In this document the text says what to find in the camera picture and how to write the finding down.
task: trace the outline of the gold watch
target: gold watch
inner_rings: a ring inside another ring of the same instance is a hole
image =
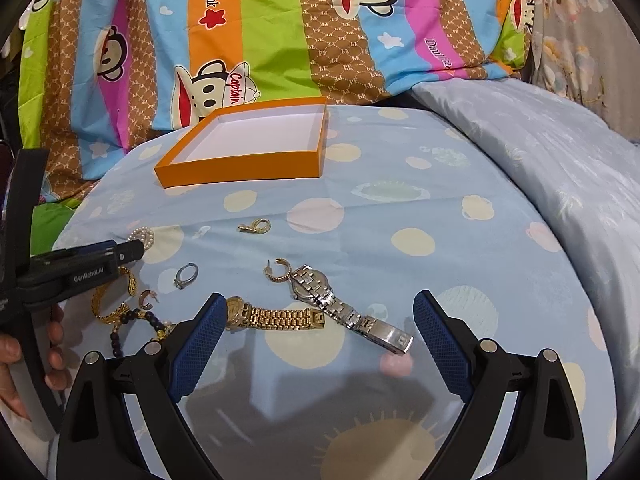
[[[226,329],[310,330],[324,328],[324,313],[316,308],[268,310],[253,306],[239,296],[226,300]]]

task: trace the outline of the finger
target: finger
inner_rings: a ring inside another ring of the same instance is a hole
[[[65,369],[65,359],[62,356],[62,350],[58,347],[49,349],[49,364],[54,370]]]
[[[0,399],[21,417],[29,418],[29,414],[15,390],[14,380],[11,378],[7,365],[0,365]]]
[[[51,320],[60,323],[63,317],[65,317],[65,311],[62,310],[58,304],[54,305],[51,308]]]
[[[49,340],[54,345],[61,344],[65,338],[65,330],[57,321],[49,321],[49,323],[47,323],[47,333],[49,334]]]
[[[20,343],[7,334],[0,334],[0,363],[15,363],[21,355]]]
[[[52,390],[66,390],[71,386],[71,373],[69,373],[69,370],[52,370],[47,374],[44,381]]]

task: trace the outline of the orange box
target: orange box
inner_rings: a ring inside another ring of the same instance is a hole
[[[327,121],[323,97],[219,108],[178,140],[154,170],[164,188],[317,178]]]

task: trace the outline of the blue gripper pad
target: blue gripper pad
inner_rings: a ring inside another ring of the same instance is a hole
[[[225,330],[226,299],[220,294],[213,294],[208,301],[211,305],[174,359],[168,393],[176,404],[195,389]]]
[[[471,363],[423,292],[414,300],[414,321],[447,388],[466,404],[474,392]]]

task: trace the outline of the light blue blanket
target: light blue blanket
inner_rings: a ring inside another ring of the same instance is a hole
[[[415,94],[509,175],[561,241],[607,342],[621,446],[640,415],[640,150],[586,108],[517,80]]]
[[[132,270],[139,292],[158,291],[153,310],[161,319],[191,318],[213,291],[295,308],[288,286],[262,273],[267,260],[284,257],[322,270],[342,300],[417,336],[400,358],[331,320],[311,332],[225,333],[180,404],[225,480],[419,478],[460,412],[412,319],[424,288],[479,338],[494,337],[510,352],[558,351],[595,479],[612,453],[609,358],[591,303],[539,213],[433,113],[348,106],[330,113],[320,179],[164,190],[153,166],[184,131],[143,144],[85,199],[58,247],[153,228],[154,246]],[[273,227],[238,232],[255,218]],[[188,262],[200,274],[177,290],[175,272]],[[124,283],[110,287],[105,312],[127,299],[124,291]],[[110,329],[93,318],[89,296],[68,302],[65,330],[76,366],[90,350],[110,354]],[[150,337],[148,324],[127,325],[125,354]],[[151,471],[165,476],[139,408],[128,404]],[[479,474],[495,461],[506,425],[501,418]]]

